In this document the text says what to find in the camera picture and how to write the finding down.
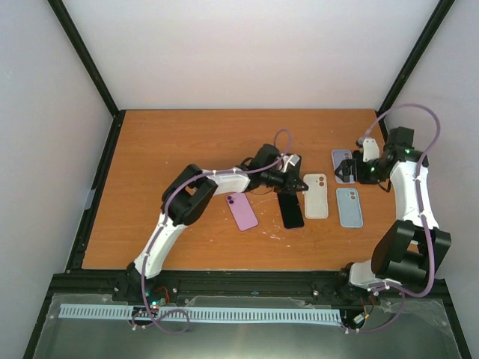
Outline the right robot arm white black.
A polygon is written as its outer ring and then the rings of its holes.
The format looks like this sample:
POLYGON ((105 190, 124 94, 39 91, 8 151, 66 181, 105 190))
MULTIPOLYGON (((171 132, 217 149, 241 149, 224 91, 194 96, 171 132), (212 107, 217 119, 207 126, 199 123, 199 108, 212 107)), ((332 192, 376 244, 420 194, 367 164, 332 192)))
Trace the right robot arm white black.
POLYGON ((348 263, 338 274, 336 296, 352 302, 390 288, 420 298, 432 289, 434 276, 451 235, 440 230, 431 209, 427 157, 413 147, 413 129, 389 132, 383 148, 371 137, 358 141, 348 155, 333 155, 335 176, 344 185, 387 185, 394 192, 396 219, 374 248, 370 260, 348 263))

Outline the beige phone case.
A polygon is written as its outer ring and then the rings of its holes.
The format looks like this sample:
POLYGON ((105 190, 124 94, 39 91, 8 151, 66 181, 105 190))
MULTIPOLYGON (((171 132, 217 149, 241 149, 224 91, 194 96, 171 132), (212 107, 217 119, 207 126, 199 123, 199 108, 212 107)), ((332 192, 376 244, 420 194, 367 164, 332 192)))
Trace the beige phone case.
POLYGON ((303 182, 308 186, 304 191, 305 217, 307 219, 327 219, 329 206, 327 196, 327 178, 325 174, 306 174, 303 182))

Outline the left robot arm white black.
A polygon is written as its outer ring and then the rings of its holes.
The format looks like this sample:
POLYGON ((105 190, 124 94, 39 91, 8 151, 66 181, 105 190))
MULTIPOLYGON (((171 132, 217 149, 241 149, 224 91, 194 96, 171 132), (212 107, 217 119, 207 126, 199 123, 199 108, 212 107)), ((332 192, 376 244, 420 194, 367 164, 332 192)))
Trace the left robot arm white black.
POLYGON ((155 278, 180 234, 204 213, 211 199, 220 194, 246 193, 266 186, 278 194, 308 190, 300 178, 302 157, 281 153, 264 144, 252 158, 225 170, 201 169, 190 164, 162 195, 159 219, 143 251, 126 267, 129 291, 139 301, 151 299, 155 278))

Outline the lilac phone case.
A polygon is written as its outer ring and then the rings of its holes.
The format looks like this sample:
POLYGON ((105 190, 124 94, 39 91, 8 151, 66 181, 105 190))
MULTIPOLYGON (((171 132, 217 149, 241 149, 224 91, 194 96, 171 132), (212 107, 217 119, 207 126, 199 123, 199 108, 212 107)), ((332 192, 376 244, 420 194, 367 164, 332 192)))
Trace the lilac phone case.
POLYGON ((332 151, 332 163, 335 172, 335 168, 344 159, 352 158, 352 153, 349 150, 333 150, 332 151))

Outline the light blue phone case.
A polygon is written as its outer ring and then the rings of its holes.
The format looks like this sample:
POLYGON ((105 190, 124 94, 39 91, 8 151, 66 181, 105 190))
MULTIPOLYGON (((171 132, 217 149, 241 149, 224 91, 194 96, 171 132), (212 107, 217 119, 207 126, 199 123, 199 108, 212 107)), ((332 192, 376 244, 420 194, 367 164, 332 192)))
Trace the light blue phone case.
POLYGON ((344 228, 361 228, 364 225, 359 193, 355 188, 337 188, 336 199, 340 225, 344 228))

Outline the purple-edged black smartphone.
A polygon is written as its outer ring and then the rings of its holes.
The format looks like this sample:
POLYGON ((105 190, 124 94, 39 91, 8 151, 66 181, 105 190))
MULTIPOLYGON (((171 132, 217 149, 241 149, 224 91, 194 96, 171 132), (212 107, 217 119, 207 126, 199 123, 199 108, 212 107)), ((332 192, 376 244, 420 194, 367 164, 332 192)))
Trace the purple-edged black smartphone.
POLYGON ((239 231, 250 230, 259 224, 254 210, 244 193, 229 194, 226 197, 226 201, 239 231))

